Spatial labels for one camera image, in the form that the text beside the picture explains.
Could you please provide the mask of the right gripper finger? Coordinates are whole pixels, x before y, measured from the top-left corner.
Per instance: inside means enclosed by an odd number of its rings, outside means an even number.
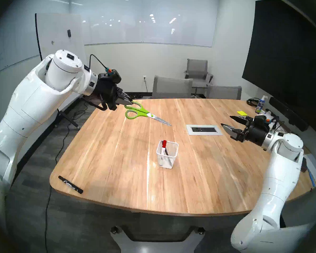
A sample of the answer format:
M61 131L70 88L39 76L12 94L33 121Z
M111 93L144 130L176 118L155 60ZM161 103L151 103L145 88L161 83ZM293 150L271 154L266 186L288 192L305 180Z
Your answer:
M244 142L244 131L233 126L221 123L224 131L230 135L230 137L239 142Z
M242 125L250 125L254 120L254 118L249 116L230 116L230 118Z

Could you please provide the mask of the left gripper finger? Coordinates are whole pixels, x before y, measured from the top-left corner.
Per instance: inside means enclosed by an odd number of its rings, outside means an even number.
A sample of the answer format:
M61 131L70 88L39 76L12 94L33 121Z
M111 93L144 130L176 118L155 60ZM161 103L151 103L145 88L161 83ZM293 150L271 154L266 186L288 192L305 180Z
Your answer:
M121 88L118 88L118 102L132 102L132 98Z
M128 95L119 95L117 96L115 103L118 105L132 105L133 100Z

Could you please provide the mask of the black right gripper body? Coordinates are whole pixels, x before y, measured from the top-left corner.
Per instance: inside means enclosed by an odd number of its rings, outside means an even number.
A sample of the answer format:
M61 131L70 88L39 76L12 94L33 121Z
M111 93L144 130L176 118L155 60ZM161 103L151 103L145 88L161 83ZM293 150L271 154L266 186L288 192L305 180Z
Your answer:
M269 133L269 123L261 122L261 124L257 124L254 122L246 122L245 124L246 128L241 134L241 142L250 141L261 147Z

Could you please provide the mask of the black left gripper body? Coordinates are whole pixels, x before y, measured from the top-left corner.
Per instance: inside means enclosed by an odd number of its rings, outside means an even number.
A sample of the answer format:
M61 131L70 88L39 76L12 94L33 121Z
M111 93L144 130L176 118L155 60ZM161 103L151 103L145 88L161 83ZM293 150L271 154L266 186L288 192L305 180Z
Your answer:
M98 98L101 101L103 110L109 108L110 110L115 111L117 105L115 100L118 96L118 86L120 83L121 77L119 73L100 73L98 75L97 84L93 91L93 96Z

